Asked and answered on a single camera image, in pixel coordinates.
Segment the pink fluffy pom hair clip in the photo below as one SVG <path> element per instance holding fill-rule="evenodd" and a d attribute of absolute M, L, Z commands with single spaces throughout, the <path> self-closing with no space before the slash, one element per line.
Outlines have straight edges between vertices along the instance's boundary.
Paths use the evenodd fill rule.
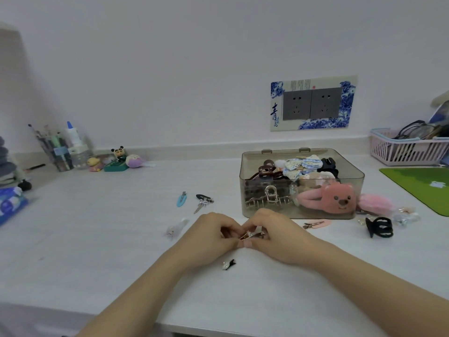
<path fill-rule="evenodd" d="M 396 210 L 396 205 L 388 198 L 377 194 L 361 194 L 357 208 L 377 216 L 389 216 Z"/>

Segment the black-framed glasses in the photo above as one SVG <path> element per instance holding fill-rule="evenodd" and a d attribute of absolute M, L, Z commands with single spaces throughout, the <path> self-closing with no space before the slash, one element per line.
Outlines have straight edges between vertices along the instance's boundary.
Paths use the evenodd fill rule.
<path fill-rule="evenodd" d="M 423 120 L 417 120 L 403 127 L 393 139 L 429 140 L 436 137 L 440 131 L 441 125 L 430 124 Z"/>

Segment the clear bow hair clip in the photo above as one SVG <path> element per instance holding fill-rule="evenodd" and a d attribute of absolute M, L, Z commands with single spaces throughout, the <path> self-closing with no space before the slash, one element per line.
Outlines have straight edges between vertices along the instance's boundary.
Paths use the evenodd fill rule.
<path fill-rule="evenodd" d="M 393 223 L 405 227 L 421 221 L 421 216 L 417 213 L 415 207 L 400 207 L 393 212 L 391 220 Z"/>

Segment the brown claw hair clip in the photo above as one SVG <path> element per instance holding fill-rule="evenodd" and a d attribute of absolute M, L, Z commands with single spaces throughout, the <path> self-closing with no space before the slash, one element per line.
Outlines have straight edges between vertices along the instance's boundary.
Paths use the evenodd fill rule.
<path fill-rule="evenodd" d="M 277 167 L 273 160 L 267 159 L 264 161 L 263 165 L 259 167 L 257 176 L 262 180 L 275 180 L 279 177 L 276 171 Z"/>

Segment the bunch of blue-white fabric clips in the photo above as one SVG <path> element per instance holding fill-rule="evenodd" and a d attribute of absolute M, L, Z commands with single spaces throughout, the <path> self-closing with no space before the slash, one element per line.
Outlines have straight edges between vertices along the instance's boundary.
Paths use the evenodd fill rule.
<path fill-rule="evenodd" d="M 301 176 L 317 171 L 322 166 L 323 162 L 317 155 L 306 158 L 297 157 L 285 161 L 282 174 L 290 180 L 299 180 Z"/>

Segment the person's right forearm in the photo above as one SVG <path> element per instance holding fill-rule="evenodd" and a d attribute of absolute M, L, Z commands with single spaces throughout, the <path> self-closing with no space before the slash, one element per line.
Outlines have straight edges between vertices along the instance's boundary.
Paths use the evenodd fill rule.
<path fill-rule="evenodd" d="M 312 268 L 390 337 L 449 337 L 449 300 L 311 237 Z"/>

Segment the clear pen holder with pens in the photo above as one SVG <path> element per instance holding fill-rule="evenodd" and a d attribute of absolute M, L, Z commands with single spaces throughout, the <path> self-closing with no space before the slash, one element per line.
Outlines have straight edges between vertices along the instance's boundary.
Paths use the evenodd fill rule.
<path fill-rule="evenodd" d="M 68 145 L 60 132 L 53 133 L 48 125 L 45 125 L 42 131 L 35 129 L 31 124 L 28 124 L 28 127 L 49 161 L 59 172 L 74 169 Z"/>

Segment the white bottle with blue cap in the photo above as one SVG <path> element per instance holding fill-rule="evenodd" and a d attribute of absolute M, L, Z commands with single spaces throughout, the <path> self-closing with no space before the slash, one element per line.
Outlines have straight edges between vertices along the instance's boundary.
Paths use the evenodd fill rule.
<path fill-rule="evenodd" d="M 73 147 L 81 147 L 83 145 L 83 142 L 79 136 L 79 133 L 77 129 L 71 124 L 70 121 L 66 122 L 67 124 L 67 135 L 69 136 L 70 142 Z"/>

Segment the blue floral wall socket sticker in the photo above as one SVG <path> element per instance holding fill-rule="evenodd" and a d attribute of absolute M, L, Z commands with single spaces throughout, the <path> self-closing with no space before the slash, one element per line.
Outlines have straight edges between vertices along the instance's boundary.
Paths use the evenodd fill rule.
<path fill-rule="evenodd" d="M 270 130 L 300 131 L 344 129 L 349 126 L 352 105 L 356 93 L 358 75 L 287 80 L 271 83 Z M 284 92 L 342 87 L 340 111 L 337 118 L 288 120 L 282 119 Z"/>

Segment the grey stacked object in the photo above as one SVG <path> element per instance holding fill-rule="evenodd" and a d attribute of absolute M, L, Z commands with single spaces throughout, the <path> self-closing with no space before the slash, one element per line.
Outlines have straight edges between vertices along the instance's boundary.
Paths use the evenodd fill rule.
<path fill-rule="evenodd" d="M 12 161 L 5 141 L 0 136 L 0 188 L 16 182 L 17 165 Z"/>

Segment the person's right hand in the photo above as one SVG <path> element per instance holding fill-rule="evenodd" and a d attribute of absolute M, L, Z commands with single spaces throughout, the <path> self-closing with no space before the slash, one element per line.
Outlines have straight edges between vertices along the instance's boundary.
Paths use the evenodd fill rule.
<path fill-rule="evenodd" d="M 285 264 L 310 267 L 322 247 L 322 241 L 285 215 L 259 209 L 243 225 L 246 231 L 262 227 L 268 238 L 268 251 L 260 251 Z"/>

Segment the person's left hand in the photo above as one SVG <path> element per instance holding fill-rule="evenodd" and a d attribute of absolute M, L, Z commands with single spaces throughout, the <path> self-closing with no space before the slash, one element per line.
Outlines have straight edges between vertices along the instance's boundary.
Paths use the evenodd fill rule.
<path fill-rule="evenodd" d="M 240 238 L 246 230 L 233 218 L 220 213 L 202 214 L 170 249 L 183 270 L 205 266 L 229 251 L 224 238 Z"/>

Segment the purple plush toy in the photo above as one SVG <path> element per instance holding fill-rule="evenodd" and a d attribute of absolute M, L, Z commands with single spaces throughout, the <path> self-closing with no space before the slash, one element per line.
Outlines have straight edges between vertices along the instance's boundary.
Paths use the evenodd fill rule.
<path fill-rule="evenodd" d="M 125 164 L 131 169 L 146 166 L 146 161 L 137 154 L 130 154 L 125 159 Z"/>

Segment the beige plush hair accessory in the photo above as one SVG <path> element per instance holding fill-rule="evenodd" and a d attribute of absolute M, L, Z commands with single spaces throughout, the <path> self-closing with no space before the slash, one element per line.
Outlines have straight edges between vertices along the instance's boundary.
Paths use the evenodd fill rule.
<path fill-rule="evenodd" d="M 312 171 L 299 176 L 299 185 L 306 188 L 320 188 L 336 182 L 336 177 L 328 171 Z"/>

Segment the clear plastic hair clip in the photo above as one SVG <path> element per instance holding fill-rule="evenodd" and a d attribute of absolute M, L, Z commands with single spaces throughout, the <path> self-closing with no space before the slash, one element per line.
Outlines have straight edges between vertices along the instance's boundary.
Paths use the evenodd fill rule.
<path fill-rule="evenodd" d="M 169 238 L 170 240 L 177 239 L 178 236 L 181 234 L 183 229 L 187 226 L 189 223 L 189 219 L 183 218 L 180 222 L 178 222 L 175 225 L 169 226 L 165 232 L 165 236 Z"/>

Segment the green mouse pad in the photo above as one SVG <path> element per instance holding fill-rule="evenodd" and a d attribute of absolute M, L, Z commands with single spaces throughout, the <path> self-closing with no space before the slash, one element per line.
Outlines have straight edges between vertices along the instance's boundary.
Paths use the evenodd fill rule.
<path fill-rule="evenodd" d="M 381 168 L 379 171 L 436 214 L 449 217 L 449 168 Z"/>

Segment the black claw hair clip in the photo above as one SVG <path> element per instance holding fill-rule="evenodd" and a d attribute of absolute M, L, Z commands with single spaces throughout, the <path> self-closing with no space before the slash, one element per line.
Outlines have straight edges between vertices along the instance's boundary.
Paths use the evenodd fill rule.
<path fill-rule="evenodd" d="M 387 217 L 377 217 L 373 220 L 365 218 L 365 223 L 370 238 L 373 238 L 375 235 L 380 238 L 391 238 L 394 236 L 392 221 Z"/>

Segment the pink plush beaver toy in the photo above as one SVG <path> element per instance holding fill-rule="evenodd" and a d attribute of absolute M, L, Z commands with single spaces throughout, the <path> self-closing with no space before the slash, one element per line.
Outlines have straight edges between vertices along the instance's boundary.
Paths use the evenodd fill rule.
<path fill-rule="evenodd" d="M 350 213 L 356 211 L 357 207 L 352 185 L 338 182 L 300 192 L 294 199 L 303 207 L 329 214 Z"/>

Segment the row of metal hair clips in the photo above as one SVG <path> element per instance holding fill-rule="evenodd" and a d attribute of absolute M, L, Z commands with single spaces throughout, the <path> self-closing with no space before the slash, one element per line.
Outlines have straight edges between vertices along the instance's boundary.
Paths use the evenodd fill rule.
<path fill-rule="evenodd" d="M 280 197 L 278 195 L 269 194 L 246 200 L 243 204 L 243 209 L 255 210 L 265 208 L 271 210 L 281 210 L 289 205 L 294 205 L 294 202 L 289 196 Z"/>

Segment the pink plastic basket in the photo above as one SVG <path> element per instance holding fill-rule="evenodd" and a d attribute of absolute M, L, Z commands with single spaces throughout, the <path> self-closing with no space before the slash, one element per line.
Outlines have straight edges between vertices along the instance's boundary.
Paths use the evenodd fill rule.
<path fill-rule="evenodd" d="M 398 130 L 372 129 L 370 154 L 387 166 L 437 165 L 449 151 L 449 137 L 394 139 Z"/>

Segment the clear smoky plastic storage box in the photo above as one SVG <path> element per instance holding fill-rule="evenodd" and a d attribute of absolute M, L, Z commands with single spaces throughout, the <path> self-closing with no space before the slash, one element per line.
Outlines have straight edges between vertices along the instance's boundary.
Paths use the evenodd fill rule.
<path fill-rule="evenodd" d="M 264 190 L 266 186 L 273 185 L 277 188 L 278 195 L 289 196 L 294 202 L 294 205 L 286 206 L 281 210 L 273 210 L 275 212 L 286 215 L 291 219 L 329 219 L 329 220 L 346 220 L 352 219 L 356 215 L 356 211 L 345 214 L 329 214 L 320 210 L 308 209 L 301 206 L 295 195 L 311 190 L 313 188 L 306 188 L 299 185 L 299 180 L 290 180 L 283 176 L 282 170 L 284 163 L 292 158 L 306 158 L 311 155 L 317 155 L 319 159 L 333 158 L 336 162 L 336 168 L 339 170 L 339 178 L 335 183 L 351 184 L 356 194 L 357 202 L 362 193 L 362 186 L 365 175 L 357 167 L 346 160 L 340 153 L 330 148 L 298 148 L 290 150 L 262 150 L 244 152 L 241 159 L 241 168 L 239 174 L 240 192 L 242 211 L 245 217 L 251 217 L 259 209 L 249 210 L 243 209 L 243 204 L 250 198 L 262 197 L 265 195 Z M 262 180 L 256 174 L 264 161 L 271 159 L 274 161 L 279 174 L 275 180 Z"/>

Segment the blue tissue pack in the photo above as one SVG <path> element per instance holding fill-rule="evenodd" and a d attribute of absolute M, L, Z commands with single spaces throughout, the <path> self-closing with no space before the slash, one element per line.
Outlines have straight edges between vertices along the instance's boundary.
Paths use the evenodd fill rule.
<path fill-rule="evenodd" d="M 0 226 L 24 209 L 29 200 L 23 195 L 20 187 L 8 187 L 0 189 Z"/>

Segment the grey wall socket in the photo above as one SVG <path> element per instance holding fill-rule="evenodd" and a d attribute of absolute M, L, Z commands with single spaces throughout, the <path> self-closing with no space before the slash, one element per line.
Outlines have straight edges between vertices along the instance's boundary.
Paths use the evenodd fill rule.
<path fill-rule="evenodd" d="M 342 87 L 312 90 L 310 119 L 337 118 L 341 96 Z"/>
<path fill-rule="evenodd" d="M 282 119 L 305 120 L 310 118 L 312 90 L 289 91 L 283 94 Z"/>

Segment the person's left forearm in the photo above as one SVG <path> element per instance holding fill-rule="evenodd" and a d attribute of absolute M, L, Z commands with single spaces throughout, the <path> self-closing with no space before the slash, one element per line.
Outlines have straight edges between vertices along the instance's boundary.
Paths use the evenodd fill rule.
<path fill-rule="evenodd" d="M 147 336 L 193 255 L 191 241 L 178 241 L 75 337 Z"/>

